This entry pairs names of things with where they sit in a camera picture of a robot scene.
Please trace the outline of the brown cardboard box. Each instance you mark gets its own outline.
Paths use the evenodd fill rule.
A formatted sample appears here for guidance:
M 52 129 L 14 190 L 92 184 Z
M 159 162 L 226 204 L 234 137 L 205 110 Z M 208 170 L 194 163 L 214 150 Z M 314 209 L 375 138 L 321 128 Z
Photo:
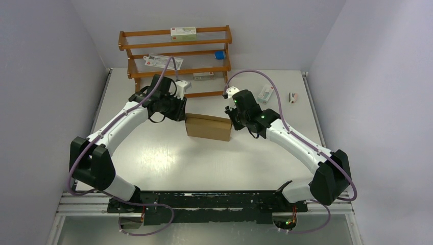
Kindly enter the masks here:
M 231 138 L 232 122 L 227 118 L 187 113 L 185 127 L 189 137 L 220 141 Z

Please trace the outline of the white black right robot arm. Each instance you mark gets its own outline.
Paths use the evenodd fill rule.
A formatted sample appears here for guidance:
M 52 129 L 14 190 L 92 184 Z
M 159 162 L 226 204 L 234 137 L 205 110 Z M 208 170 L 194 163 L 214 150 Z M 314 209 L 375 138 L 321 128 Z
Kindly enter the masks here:
M 312 173 L 311 179 L 284 184 L 282 194 L 276 197 L 276 206 L 289 211 L 296 202 L 316 200 L 329 206 L 349 186 L 348 156 L 342 150 L 331 151 L 305 138 L 290 127 L 281 115 L 272 109 L 262 110 L 252 92 L 232 86 L 224 98 L 235 130 L 248 129 L 253 136 L 269 140 L 296 157 Z

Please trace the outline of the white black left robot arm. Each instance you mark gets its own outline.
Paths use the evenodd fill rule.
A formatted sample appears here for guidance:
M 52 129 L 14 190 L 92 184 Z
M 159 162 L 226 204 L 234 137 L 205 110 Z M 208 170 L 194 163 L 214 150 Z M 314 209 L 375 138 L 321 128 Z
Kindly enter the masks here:
M 102 128 L 71 142 L 69 177 L 120 199 L 128 212 L 137 211 L 142 202 L 141 190 L 116 173 L 111 157 L 130 133 L 154 113 L 184 121 L 185 93 L 190 87 L 191 83 L 185 80 L 153 76 L 151 84 L 132 94 L 122 110 Z

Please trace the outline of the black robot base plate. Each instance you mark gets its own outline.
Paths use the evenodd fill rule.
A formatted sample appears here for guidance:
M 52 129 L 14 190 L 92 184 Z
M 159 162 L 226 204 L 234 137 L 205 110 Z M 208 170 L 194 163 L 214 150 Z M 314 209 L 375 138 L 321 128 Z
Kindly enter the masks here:
M 139 207 L 109 200 L 107 212 L 143 213 L 145 226 L 174 223 L 256 222 L 272 224 L 273 213 L 307 212 L 306 201 L 290 203 L 276 190 L 242 191 L 142 191 L 142 203 L 166 204 L 164 207 Z

